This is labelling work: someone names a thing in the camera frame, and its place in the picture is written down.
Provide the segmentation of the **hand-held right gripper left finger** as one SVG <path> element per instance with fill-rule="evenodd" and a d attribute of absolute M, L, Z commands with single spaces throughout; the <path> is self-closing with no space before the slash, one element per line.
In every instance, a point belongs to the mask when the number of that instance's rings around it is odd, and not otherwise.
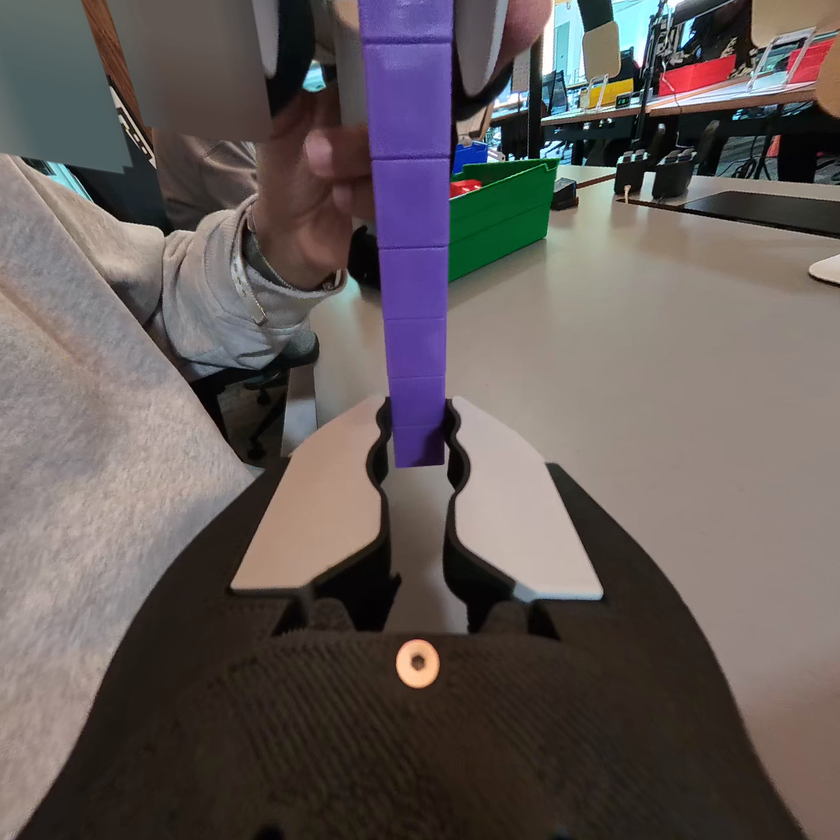
<path fill-rule="evenodd" d="M 373 395 L 321 426 L 292 453 L 230 583 L 236 594 L 312 588 L 346 598 L 391 576 L 382 482 L 390 408 Z"/>

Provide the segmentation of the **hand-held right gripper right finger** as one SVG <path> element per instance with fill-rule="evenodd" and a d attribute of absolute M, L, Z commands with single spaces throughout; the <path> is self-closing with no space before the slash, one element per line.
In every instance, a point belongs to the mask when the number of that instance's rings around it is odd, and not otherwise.
<path fill-rule="evenodd" d="M 447 403 L 445 579 L 462 601 L 600 601 L 602 584 L 548 464 L 464 397 Z"/>

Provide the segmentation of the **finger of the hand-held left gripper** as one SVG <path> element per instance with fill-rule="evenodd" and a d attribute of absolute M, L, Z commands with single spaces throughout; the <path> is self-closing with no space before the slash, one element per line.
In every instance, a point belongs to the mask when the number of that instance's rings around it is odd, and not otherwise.
<path fill-rule="evenodd" d="M 279 55 L 279 2 L 253 0 L 252 7 L 259 45 L 261 66 L 266 78 L 277 73 Z"/>
<path fill-rule="evenodd" d="M 455 53 L 465 94 L 476 96 L 496 68 L 508 1 L 455 1 Z"/>

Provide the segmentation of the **green plastic bin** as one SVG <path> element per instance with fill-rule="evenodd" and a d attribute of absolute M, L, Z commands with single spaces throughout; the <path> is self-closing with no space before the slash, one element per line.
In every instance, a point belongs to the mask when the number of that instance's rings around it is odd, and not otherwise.
<path fill-rule="evenodd" d="M 468 164 L 452 175 L 452 183 L 476 181 L 480 188 L 449 201 L 449 282 L 545 238 L 558 164 Z"/>

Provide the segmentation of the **purple linked cube stick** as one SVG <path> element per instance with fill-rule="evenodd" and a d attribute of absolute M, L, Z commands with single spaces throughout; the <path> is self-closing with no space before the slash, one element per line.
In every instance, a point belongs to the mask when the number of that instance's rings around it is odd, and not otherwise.
<path fill-rule="evenodd" d="M 452 2 L 361 1 L 397 468 L 445 460 Z"/>

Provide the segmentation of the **person's left forearm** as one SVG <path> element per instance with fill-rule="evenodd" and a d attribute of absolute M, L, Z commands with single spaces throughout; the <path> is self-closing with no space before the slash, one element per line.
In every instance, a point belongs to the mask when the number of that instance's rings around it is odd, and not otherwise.
<path fill-rule="evenodd" d="M 341 270 L 314 291 L 289 286 L 256 240 L 256 196 L 205 216 L 165 240 L 161 329 L 188 382 L 222 369 L 260 371 L 309 325 L 320 302 L 346 286 Z"/>

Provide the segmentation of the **black pillar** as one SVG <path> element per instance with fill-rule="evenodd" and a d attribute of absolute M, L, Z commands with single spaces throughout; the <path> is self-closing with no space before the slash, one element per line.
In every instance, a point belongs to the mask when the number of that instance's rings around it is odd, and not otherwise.
<path fill-rule="evenodd" d="M 528 158 L 530 160 L 537 160 L 542 148 L 542 69 L 546 23 L 546 21 L 543 21 L 539 25 L 537 37 L 529 50 Z"/>

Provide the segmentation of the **black beige board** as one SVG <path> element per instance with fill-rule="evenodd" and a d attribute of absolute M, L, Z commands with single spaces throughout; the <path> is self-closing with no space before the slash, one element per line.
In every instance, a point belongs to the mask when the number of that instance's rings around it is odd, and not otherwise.
<path fill-rule="evenodd" d="M 752 44 L 765 47 L 777 36 L 817 28 L 825 6 L 824 1 L 752 1 Z"/>
<path fill-rule="evenodd" d="M 618 26 L 611 1 L 579 1 L 583 25 L 582 50 L 587 82 L 583 109 L 599 109 L 610 79 L 621 70 Z"/>

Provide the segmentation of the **black office chair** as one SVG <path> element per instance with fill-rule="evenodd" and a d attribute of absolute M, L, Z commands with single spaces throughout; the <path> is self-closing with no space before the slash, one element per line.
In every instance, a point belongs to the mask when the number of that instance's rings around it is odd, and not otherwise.
<path fill-rule="evenodd" d="M 269 406 L 268 413 L 248 436 L 247 455 L 250 459 L 259 460 L 266 455 L 260 440 L 262 435 L 276 422 L 279 423 L 280 434 L 285 430 L 291 371 L 315 364 L 319 354 L 319 338 L 309 326 L 305 326 L 296 331 L 284 350 L 260 371 L 222 369 L 190 383 L 190 387 L 225 442 L 229 441 L 228 431 L 218 398 L 228 387 L 242 384 L 247 391 L 257 394 L 259 405 Z"/>

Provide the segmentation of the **yellow bin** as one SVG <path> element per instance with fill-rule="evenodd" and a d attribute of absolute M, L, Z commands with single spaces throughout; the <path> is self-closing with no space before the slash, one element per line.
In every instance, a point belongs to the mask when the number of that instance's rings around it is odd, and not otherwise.
<path fill-rule="evenodd" d="M 623 96 L 631 96 L 634 93 L 634 79 L 629 77 L 622 80 L 593 80 L 587 85 L 580 98 L 582 110 L 597 110 L 610 108 L 616 100 Z"/>

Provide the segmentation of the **black white marker tag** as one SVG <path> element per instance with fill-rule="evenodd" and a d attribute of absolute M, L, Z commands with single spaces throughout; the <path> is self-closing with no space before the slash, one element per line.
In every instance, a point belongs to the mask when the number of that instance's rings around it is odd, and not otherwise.
<path fill-rule="evenodd" d="M 122 129 L 126 132 L 128 138 L 133 142 L 138 151 L 142 153 L 147 162 L 156 169 L 154 149 L 150 138 L 141 128 L 139 121 L 133 116 L 113 79 L 107 76 L 107 80 Z"/>

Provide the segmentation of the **black holder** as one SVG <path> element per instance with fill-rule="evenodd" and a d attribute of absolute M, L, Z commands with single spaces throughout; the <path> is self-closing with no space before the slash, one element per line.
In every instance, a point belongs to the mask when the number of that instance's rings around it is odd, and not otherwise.
<path fill-rule="evenodd" d="M 648 168 L 649 154 L 646 150 L 628 150 L 616 164 L 614 195 L 628 198 L 641 192 L 644 174 Z"/>
<path fill-rule="evenodd" d="M 697 152 L 693 148 L 674 149 L 657 164 L 652 198 L 660 203 L 686 194 L 696 167 Z"/>

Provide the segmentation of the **red bin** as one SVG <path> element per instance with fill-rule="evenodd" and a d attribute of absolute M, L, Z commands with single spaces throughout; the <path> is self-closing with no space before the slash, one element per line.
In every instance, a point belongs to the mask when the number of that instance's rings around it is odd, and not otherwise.
<path fill-rule="evenodd" d="M 659 79 L 661 98 L 673 98 L 703 88 L 714 87 L 730 78 L 736 66 L 736 55 L 680 66 L 664 71 Z"/>
<path fill-rule="evenodd" d="M 810 44 L 803 58 L 800 58 L 802 50 L 794 49 L 789 56 L 787 67 L 789 83 L 814 81 L 819 76 L 825 57 L 834 45 L 835 39 L 836 37 L 833 36 Z"/>

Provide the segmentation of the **person's grey hoodie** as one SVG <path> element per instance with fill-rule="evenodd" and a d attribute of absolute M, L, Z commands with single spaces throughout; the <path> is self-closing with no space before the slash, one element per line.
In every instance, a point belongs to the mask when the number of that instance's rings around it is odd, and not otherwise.
<path fill-rule="evenodd" d="M 165 240 L 2 155 L 2 838 L 154 584 L 248 486 L 169 354 Z"/>

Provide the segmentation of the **long wooden workbench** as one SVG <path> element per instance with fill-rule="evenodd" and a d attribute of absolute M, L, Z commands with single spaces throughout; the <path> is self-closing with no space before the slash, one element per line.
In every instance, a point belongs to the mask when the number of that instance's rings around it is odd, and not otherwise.
<path fill-rule="evenodd" d="M 765 170 L 774 137 L 781 135 L 838 134 L 838 118 L 817 103 L 816 82 L 784 82 L 768 87 L 750 87 L 747 79 L 707 87 L 669 97 L 658 97 L 642 106 L 635 98 L 622 107 L 575 108 L 542 118 L 532 132 L 526 109 L 498 110 L 490 126 L 517 136 L 517 150 L 545 155 L 546 149 L 596 140 L 632 140 L 638 131 L 644 137 L 647 126 L 665 126 L 665 140 L 698 140 L 709 123 L 717 129 L 700 175 L 715 175 L 725 141 L 754 138 L 749 155 L 755 160 L 751 173 L 759 179 Z"/>

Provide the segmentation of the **black desk mat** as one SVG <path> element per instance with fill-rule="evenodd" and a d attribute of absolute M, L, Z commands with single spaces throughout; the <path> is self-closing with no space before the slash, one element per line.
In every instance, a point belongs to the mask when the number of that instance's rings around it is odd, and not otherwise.
<path fill-rule="evenodd" d="M 839 202 L 726 191 L 687 202 L 682 212 L 809 235 L 839 238 Z"/>

